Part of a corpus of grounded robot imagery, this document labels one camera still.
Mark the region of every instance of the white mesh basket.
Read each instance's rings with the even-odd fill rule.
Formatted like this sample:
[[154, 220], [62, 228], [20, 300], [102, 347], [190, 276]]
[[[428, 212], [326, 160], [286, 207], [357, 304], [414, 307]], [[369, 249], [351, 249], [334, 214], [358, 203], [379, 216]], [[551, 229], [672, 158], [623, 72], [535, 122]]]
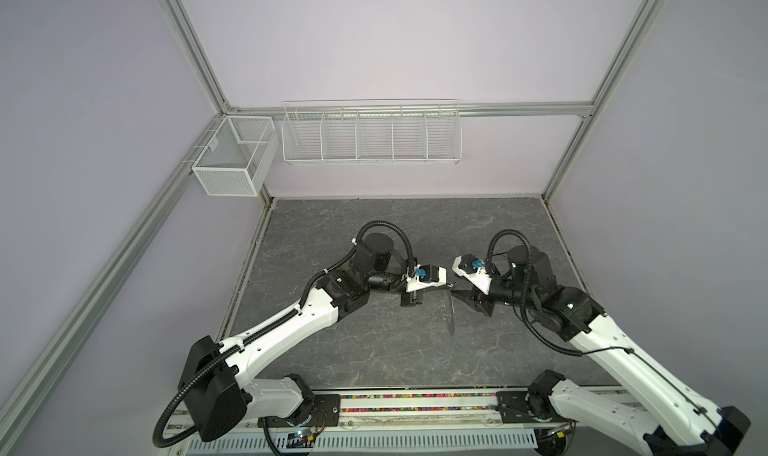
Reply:
[[192, 170], [209, 195], [255, 196], [279, 144], [271, 117], [227, 115]]
[[290, 164], [458, 163], [458, 106], [289, 111], [283, 158]]

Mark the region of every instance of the metal beam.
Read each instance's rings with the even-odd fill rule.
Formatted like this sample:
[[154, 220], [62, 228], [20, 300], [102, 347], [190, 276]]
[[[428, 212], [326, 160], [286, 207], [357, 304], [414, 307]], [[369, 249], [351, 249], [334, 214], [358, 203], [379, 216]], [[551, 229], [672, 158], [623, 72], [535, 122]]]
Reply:
[[[409, 108], [418, 108], [421, 106], [407, 105]], [[399, 108], [400, 106], [379, 106], [379, 105], [329, 105], [312, 106], [312, 111], [317, 112], [339, 112], [342, 109], [346, 111], [376, 111]], [[434, 108], [436, 105], [423, 106], [424, 108]], [[470, 103], [458, 104], [458, 115], [461, 117], [488, 117], [496, 115], [590, 115], [592, 113], [591, 102], [490, 102], [490, 103]], [[286, 113], [283, 107], [262, 107], [262, 108], [235, 108], [230, 115], [261, 115], [268, 116], [275, 120], [281, 120]]]
[[190, 62], [195, 76], [200, 81], [200, 85], [208, 96], [210, 105], [214, 111], [219, 114], [225, 114], [232, 108], [224, 97], [219, 82], [216, 80], [213, 68], [211, 68], [208, 58], [203, 52], [200, 40], [197, 38], [192, 24], [181, 4], [181, 0], [158, 0], [163, 9], [170, 28], [179, 42], [179, 46], [184, 51], [184, 55]]
[[627, 72], [627, 69], [632, 61], [633, 56], [637, 53], [638, 48], [648, 35], [650, 28], [656, 20], [656, 16], [667, 0], [643, 0], [640, 4], [638, 12], [630, 25], [627, 34], [624, 36], [624, 40], [621, 41], [619, 50], [614, 57], [614, 60], [610, 63], [608, 71], [605, 73], [598, 91], [592, 98], [592, 105], [594, 109], [591, 115], [585, 115], [574, 134], [568, 147], [565, 149], [560, 162], [555, 167], [552, 177], [547, 183], [547, 187], [544, 190], [542, 197], [544, 201], [552, 199], [555, 191], [563, 180], [563, 177], [568, 172], [568, 168], [571, 167], [571, 163], [576, 159], [576, 155], [579, 149], [583, 146], [584, 142], [590, 135], [591, 129], [594, 126], [595, 121], [605, 109], [610, 96], [613, 95], [614, 90], [619, 84], [619, 81]]
[[178, 164], [128, 237], [112, 254], [56, 336], [48, 343], [32, 369], [0, 409], [0, 456], [7, 456], [16, 444], [21, 442], [24, 432], [42, 410], [88, 336], [101, 321], [101, 317], [187, 188], [193, 174], [192, 162], [220, 120], [220, 117], [216, 117], [207, 125], [194, 147]]

